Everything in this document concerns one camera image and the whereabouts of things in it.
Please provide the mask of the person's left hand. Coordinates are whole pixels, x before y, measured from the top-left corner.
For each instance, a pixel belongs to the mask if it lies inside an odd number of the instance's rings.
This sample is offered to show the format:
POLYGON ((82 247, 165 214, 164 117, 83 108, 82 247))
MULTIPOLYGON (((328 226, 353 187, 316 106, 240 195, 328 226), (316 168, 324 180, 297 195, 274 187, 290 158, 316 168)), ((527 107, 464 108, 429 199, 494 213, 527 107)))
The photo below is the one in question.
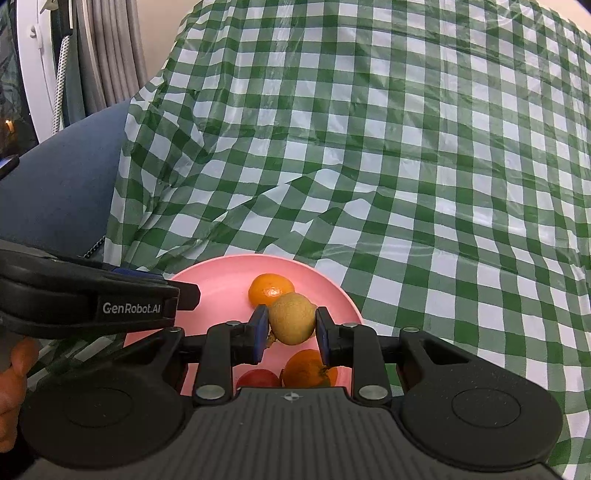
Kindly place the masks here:
POLYGON ((10 366, 1 373, 1 452, 10 451, 17 437, 20 407, 25 399, 27 374, 38 360, 39 344, 25 338, 14 346, 10 366))

